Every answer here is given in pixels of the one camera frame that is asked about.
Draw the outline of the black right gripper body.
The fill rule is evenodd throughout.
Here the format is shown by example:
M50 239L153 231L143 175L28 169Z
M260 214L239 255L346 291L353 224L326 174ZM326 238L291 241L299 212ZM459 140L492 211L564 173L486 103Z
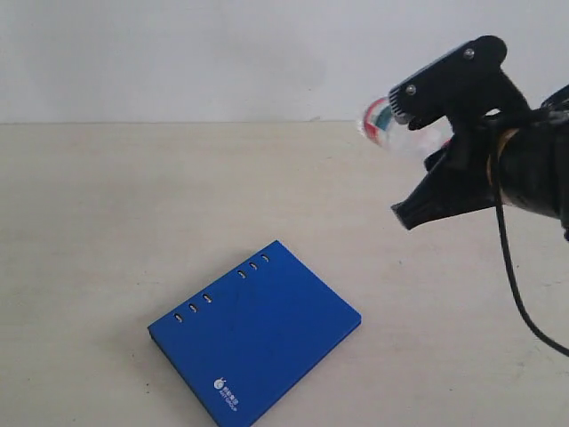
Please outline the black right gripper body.
M505 114L488 110L483 114L449 117L432 113L421 120L423 129L445 119L451 135L423 160L423 187L491 187L491 163Z

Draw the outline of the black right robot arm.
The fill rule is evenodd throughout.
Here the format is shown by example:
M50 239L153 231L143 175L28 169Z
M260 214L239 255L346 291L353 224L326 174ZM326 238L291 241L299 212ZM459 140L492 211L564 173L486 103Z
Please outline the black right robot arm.
M481 117L424 161L425 177L391 209L408 230L511 205L568 229L568 89L537 109Z

